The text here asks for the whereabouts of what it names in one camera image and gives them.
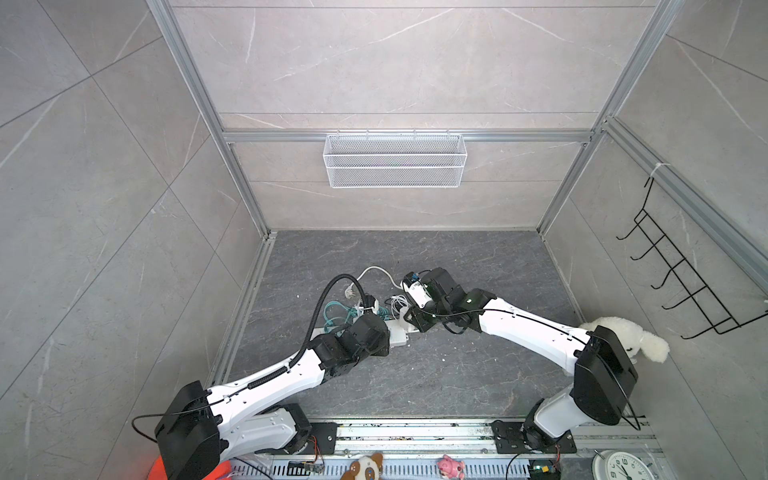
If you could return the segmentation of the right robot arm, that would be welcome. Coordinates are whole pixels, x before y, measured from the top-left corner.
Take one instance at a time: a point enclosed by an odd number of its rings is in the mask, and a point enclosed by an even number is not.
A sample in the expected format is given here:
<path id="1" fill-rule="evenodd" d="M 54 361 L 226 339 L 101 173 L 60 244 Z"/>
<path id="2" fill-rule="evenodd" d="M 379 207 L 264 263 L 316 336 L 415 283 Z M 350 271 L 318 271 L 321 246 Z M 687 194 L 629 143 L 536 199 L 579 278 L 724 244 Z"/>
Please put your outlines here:
<path id="1" fill-rule="evenodd" d="M 441 324 L 461 335 L 468 330 L 524 347 L 562 368 L 570 386 L 539 400 L 516 432 L 507 423 L 494 426 L 503 441 L 519 441 L 524 451 L 543 452 L 585 423 L 615 426 L 640 423 L 630 402 L 638 373 L 617 333 L 567 326 L 520 309 L 483 289 L 463 289 L 443 268 L 410 272 L 401 287 L 410 303 L 406 322 L 425 333 Z"/>

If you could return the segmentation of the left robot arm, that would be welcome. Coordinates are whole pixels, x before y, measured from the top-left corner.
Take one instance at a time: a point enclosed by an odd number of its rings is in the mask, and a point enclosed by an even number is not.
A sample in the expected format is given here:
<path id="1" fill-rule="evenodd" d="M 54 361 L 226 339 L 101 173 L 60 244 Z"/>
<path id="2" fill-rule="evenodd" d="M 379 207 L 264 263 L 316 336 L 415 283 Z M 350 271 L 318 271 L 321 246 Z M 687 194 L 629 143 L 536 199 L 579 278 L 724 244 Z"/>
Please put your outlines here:
<path id="1" fill-rule="evenodd" d="M 182 387 L 150 441 L 168 479 L 203 479 L 223 462 L 249 453 L 296 453 L 311 435 L 311 424 L 296 404 L 283 400 L 351 371 L 370 356 L 386 356 L 390 331 L 377 315 L 375 300 L 350 274 L 332 278 L 321 295 L 348 280 L 363 313 L 328 333 L 307 332 L 299 350 L 255 374 L 226 384 Z"/>

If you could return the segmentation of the white multicolour power strip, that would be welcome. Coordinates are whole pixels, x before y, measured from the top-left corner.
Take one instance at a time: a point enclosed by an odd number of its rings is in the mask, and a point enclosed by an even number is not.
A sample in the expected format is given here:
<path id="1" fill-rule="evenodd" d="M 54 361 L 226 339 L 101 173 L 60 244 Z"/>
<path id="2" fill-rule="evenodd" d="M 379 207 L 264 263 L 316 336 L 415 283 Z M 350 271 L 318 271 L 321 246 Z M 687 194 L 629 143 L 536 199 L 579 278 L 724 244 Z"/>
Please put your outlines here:
<path id="1" fill-rule="evenodd" d="M 391 347 L 405 346 L 411 331 L 396 320 L 382 320 L 379 317 L 371 320 L 359 317 L 343 324 L 332 327 L 317 327 L 311 334 L 311 339 L 321 335 L 332 335 L 345 347 L 364 347 L 377 352 Z"/>

